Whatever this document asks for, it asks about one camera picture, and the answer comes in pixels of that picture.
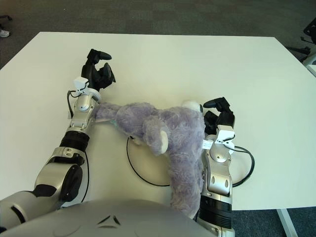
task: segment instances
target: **white label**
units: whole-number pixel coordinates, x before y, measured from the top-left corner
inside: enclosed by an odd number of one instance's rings
[[[206,141],[206,140],[203,140],[203,144],[202,144],[202,149],[211,149],[213,145],[213,141]]]

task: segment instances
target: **shoe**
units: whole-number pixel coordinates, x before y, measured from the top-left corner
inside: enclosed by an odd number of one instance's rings
[[[10,35],[9,31],[0,30],[0,37],[5,38]]]

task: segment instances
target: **plush toy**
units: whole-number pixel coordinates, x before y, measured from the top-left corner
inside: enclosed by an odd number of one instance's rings
[[[170,204],[194,217],[203,185],[201,153],[205,125],[198,103],[185,102],[181,107],[165,110],[148,103],[103,103],[95,120],[115,120],[118,128],[136,143],[147,144],[157,156],[166,153],[170,159]]]

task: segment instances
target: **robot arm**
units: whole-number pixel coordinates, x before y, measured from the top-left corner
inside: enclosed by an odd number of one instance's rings
[[[202,154],[204,185],[201,193],[197,222],[219,237],[234,237],[232,228],[232,178],[229,173],[235,116],[224,97],[208,101],[205,108],[221,112],[205,114],[206,140],[211,144]]]
[[[75,80],[78,98],[74,111],[71,110],[72,120],[60,146],[38,174],[35,189],[17,192],[0,201],[0,233],[54,211],[77,196],[89,132],[101,99],[99,90],[115,82],[108,63],[96,71],[95,64],[100,59],[111,59],[111,56],[92,49],[82,77]]]

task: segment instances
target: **table surface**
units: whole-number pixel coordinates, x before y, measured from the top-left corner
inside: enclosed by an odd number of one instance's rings
[[[70,122],[66,94],[91,48],[113,57],[117,83],[101,91],[102,101],[164,109],[226,97],[236,116],[235,144],[256,159],[251,178],[233,188],[234,210],[316,205],[316,79],[275,38],[47,32],[0,70],[0,199],[33,190]],[[134,174],[126,137],[111,124],[95,125],[87,153],[87,200],[169,203],[170,188]],[[234,153],[233,181],[249,167],[247,155]],[[77,199],[83,191],[84,184]]]

